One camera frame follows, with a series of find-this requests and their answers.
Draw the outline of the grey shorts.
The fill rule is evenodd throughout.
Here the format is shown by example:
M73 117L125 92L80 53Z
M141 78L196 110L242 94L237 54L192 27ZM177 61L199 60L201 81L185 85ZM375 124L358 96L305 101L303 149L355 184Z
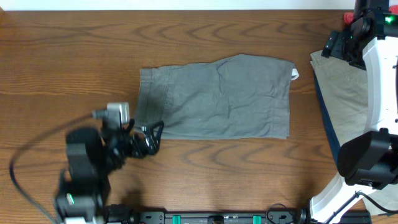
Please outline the grey shorts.
M246 54L143 68L135 129L162 120L164 139L286 139L298 76L291 61Z

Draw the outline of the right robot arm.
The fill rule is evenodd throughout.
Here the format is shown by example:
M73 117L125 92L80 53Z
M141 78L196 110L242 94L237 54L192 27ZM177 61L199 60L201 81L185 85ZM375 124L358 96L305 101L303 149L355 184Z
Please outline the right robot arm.
M337 173L299 223L353 223L350 208L397 183L397 16L389 0L356 0L353 20L311 55Z

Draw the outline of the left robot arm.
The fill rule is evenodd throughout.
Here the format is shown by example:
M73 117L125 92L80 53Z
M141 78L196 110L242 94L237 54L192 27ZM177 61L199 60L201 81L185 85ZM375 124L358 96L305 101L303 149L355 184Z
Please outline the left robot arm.
M154 156L160 149L164 122L143 128L143 137L131 134L134 120L104 119L101 130L83 127L66 136L68 173L60 176L55 197L59 223L139 223L140 216L127 205L107 205L111 190L108 176L126 159Z

